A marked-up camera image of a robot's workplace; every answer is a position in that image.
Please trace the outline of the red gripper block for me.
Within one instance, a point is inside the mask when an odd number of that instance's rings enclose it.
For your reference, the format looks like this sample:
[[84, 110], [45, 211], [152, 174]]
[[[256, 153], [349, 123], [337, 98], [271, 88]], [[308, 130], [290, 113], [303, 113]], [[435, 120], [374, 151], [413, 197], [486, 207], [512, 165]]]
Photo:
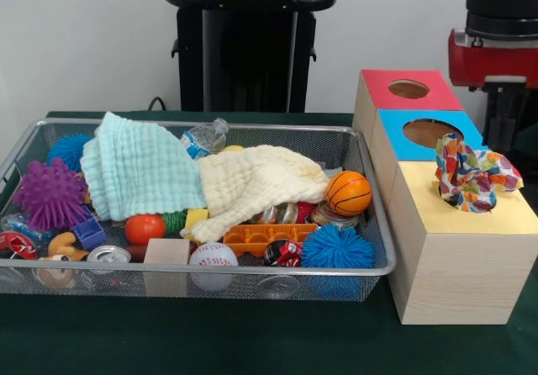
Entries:
[[[471, 36], [453, 29], [448, 38], [449, 77], [458, 87], [484, 88], [493, 84], [522, 84], [537, 88], [537, 41], [506, 41]], [[500, 116], [503, 91], [490, 91], [483, 143], [509, 151], [525, 108], [527, 92], [508, 93]]]

